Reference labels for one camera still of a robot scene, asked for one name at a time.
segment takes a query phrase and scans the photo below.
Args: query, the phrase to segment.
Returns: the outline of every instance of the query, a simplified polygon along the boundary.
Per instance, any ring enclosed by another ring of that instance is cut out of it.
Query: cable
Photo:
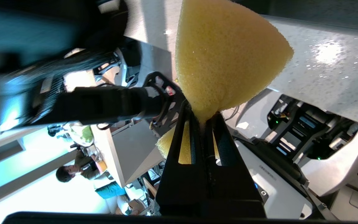
[[[108,125],[106,125],[106,126],[104,126],[104,127],[102,127],[102,128],[99,127],[99,125],[100,125],[100,124],[97,124],[96,127],[97,127],[99,130],[104,131],[104,130],[107,130],[107,129],[111,128],[111,126],[113,126],[114,123],[109,123]]]
[[[101,87],[101,86],[115,86],[115,85],[111,84],[111,83],[102,83],[102,84],[97,85],[96,87]]]
[[[91,70],[110,61],[112,52],[103,50],[83,50],[67,58],[55,58],[35,63],[26,68],[9,73],[15,83],[27,84],[40,81],[54,74],[63,77],[76,71]]]
[[[236,115],[236,113],[238,112],[239,109],[240,109],[240,105],[239,105],[239,106],[236,106],[236,108],[234,108],[233,113],[230,115],[230,117],[228,117],[227,119],[225,119],[225,121],[228,121],[228,120],[232,119],[232,118]]]
[[[150,180],[155,180],[155,177],[160,177],[160,175],[158,175],[154,170],[153,170],[154,168],[152,168],[152,169],[149,169],[147,172],[149,172],[149,171],[151,171],[152,173],[153,173],[153,176],[152,177],[150,177]]]
[[[64,126],[65,126],[66,124],[68,124],[68,122],[66,122],[66,123],[64,123],[64,125],[62,125],[62,129],[65,130],[65,131],[68,131],[68,129],[67,129],[67,130],[64,129]]]

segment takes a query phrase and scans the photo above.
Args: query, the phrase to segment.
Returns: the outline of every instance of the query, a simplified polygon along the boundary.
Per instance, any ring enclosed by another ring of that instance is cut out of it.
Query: white countertop
[[[174,55],[182,0],[127,0],[125,35]],[[358,121],[358,30],[266,17],[294,48],[269,85],[293,98]]]

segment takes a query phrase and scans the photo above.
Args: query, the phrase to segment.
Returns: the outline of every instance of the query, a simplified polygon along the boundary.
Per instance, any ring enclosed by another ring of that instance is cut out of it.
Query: sponge
[[[161,155],[166,159],[168,156],[169,148],[171,147],[171,142],[173,139],[173,134],[175,133],[175,127],[165,133],[160,139],[158,139],[156,145],[161,153]],[[215,137],[213,137],[213,147],[215,148],[215,158],[219,159],[218,147],[216,146]],[[179,154],[180,164],[191,164],[190,156],[190,126],[189,122],[186,121],[185,127],[183,129],[182,144]]]
[[[176,39],[179,85],[201,124],[263,90],[294,52],[260,15],[229,0],[183,0]],[[157,146],[166,157],[174,130]],[[190,163],[185,126],[180,163]]]

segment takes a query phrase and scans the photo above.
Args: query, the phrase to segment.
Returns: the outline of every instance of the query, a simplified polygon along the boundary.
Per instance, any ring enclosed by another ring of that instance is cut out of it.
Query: person
[[[95,163],[95,156],[85,156],[80,149],[77,149],[74,165],[59,167],[56,171],[56,178],[60,182],[67,183],[78,174],[88,180],[94,180],[102,175]]]

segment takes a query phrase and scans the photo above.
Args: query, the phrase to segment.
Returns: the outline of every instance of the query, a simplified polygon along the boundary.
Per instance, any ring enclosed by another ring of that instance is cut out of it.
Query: black hair
[[[56,170],[56,178],[63,183],[67,183],[72,179],[71,175],[67,172],[64,166],[59,167]]]

